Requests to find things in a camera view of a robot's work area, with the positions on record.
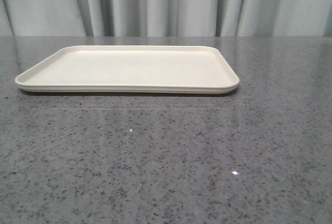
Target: granite countertop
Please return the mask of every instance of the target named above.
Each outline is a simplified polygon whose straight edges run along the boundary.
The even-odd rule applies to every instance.
[[[212,46],[241,82],[224,96],[16,87],[72,45]],[[1,37],[0,63],[0,223],[332,223],[332,38]]]

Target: gray curtain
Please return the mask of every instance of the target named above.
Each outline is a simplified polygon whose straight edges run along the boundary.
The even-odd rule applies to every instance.
[[[0,35],[331,34],[332,0],[0,0]]]

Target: countertop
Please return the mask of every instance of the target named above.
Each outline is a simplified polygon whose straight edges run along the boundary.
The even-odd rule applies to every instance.
[[[17,88],[72,45],[211,46],[240,86]],[[332,223],[330,37],[0,37],[0,63],[0,223]]]

